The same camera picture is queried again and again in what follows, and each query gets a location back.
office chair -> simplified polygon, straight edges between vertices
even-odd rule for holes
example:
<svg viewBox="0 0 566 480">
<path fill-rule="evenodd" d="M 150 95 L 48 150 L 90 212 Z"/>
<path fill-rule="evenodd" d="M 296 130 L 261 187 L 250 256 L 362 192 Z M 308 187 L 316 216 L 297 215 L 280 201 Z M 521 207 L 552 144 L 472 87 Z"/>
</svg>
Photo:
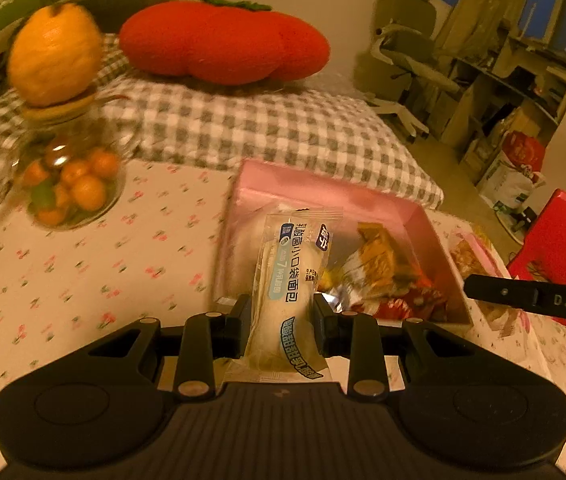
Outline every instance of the office chair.
<svg viewBox="0 0 566 480">
<path fill-rule="evenodd" d="M 437 18 L 436 8 L 430 0 L 391 0 L 390 13 L 393 16 L 390 23 L 377 29 L 377 40 L 372 45 L 372 57 L 402 68 L 404 72 L 393 76 L 392 79 L 405 74 L 419 77 L 442 90 L 455 94 L 460 87 L 434 68 L 434 41 L 431 39 Z M 414 141 L 417 130 L 427 136 L 429 129 L 419 121 L 402 102 L 391 102 L 372 98 L 369 102 L 373 110 L 379 114 L 394 114 L 401 121 Z"/>
</svg>

gingham blanket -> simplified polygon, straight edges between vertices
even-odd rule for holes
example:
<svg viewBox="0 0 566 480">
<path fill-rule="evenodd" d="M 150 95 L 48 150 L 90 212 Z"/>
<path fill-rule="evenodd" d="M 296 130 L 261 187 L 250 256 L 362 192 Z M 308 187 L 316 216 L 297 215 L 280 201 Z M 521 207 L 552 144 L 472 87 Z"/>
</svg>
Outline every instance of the gingham blanket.
<svg viewBox="0 0 566 480">
<path fill-rule="evenodd" d="M 366 186 L 436 208 L 441 189 L 362 100 L 307 89 L 240 88 L 231 92 L 182 80 L 151 79 L 130 70 L 114 36 L 98 74 L 121 143 L 134 156 L 214 170 L 255 157 Z M 25 125 L 13 90 L 0 95 L 0 201 L 13 177 Z"/>
</svg>

orange plush toy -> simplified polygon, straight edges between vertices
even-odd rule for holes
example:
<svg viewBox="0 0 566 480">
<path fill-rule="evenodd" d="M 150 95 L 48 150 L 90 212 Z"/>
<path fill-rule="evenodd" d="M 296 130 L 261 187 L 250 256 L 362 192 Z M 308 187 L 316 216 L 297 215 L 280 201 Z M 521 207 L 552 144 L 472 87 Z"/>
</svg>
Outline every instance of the orange plush toy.
<svg viewBox="0 0 566 480">
<path fill-rule="evenodd" d="M 301 79 L 330 58 L 326 38 L 303 20 L 225 0 L 147 7 L 124 23 L 120 47 L 140 70 L 223 85 Z"/>
</svg>

table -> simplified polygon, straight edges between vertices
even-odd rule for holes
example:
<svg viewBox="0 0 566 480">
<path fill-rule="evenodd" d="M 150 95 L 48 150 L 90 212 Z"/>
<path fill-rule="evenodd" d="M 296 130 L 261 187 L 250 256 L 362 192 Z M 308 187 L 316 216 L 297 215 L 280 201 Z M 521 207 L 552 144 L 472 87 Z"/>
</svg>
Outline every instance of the table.
<svg viewBox="0 0 566 480">
<path fill-rule="evenodd" d="M 118 203 L 78 230 L 46 232 L 11 199 L 1 205 L 0 389 L 140 317 L 170 326 L 208 310 L 233 174 L 139 160 L 127 171 Z M 454 229 L 471 228 L 440 212 L 428 215 L 444 246 Z M 470 340 L 566 392 L 564 327 L 529 316 L 529 332 L 521 324 L 500 340 L 476 304 L 470 310 Z M 337 380 L 342 365 L 330 364 Z M 393 366 L 389 374 L 400 387 Z M 566 470 L 566 448 L 559 463 Z"/>
<path fill-rule="evenodd" d="M 535 95 L 534 92 L 531 92 L 530 90 L 523 90 L 521 88 L 517 88 L 515 85 L 513 85 L 512 83 L 510 83 L 507 79 L 505 79 L 504 77 L 500 77 L 498 75 L 496 75 L 494 73 L 494 69 L 492 69 L 492 71 L 481 67 L 480 65 L 477 65 L 476 63 L 472 63 L 471 61 L 468 61 L 466 59 L 463 58 L 457 58 L 458 61 L 474 68 L 475 70 L 478 70 L 479 72 L 481 72 L 482 74 L 488 76 L 489 78 L 493 79 L 494 81 L 496 81 L 499 85 L 505 86 L 505 88 L 507 88 L 508 90 L 510 90 L 511 92 L 514 92 L 515 94 L 518 94 L 521 98 L 523 99 L 528 99 L 529 101 L 532 101 L 532 103 L 543 112 L 543 114 L 554 123 L 554 126 L 558 126 L 558 119 L 556 117 L 554 117 L 553 114 L 550 113 L 550 111 L 547 110 L 547 108 L 544 107 L 544 105 L 542 104 L 543 99 L 541 99 L 540 97 L 538 97 L 537 95 Z"/>
</svg>

green stem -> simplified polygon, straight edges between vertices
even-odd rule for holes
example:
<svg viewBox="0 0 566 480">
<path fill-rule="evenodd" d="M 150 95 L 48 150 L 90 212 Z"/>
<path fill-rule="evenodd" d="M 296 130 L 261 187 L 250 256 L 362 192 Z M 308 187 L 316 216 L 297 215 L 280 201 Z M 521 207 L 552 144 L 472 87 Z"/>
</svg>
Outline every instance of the green stem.
<svg viewBox="0 0 566 480">
<path fill-rule="evenodd" d="M 56 16 L 61 11 L 61 7 L 63 6 L 63 4 L 59 3 L 58 0 L 41 0 L 41 2 L 50 7 L 52 16 Z"/>
<path fill-rule="evenodd" d="M 269 5 L 262 5 L 257 4 L 255 2 L 249 2 L 247 0 L 243 0 L 241 2 L 230 2 L 228 0 L 201 0 L 206 4 L 214 5 L 217 7 L 239 7 L 239 9 L 246 9 L 252 10 L 256 12 L 257 10 L 272 10 L 272 7 Z"/>
</svg>

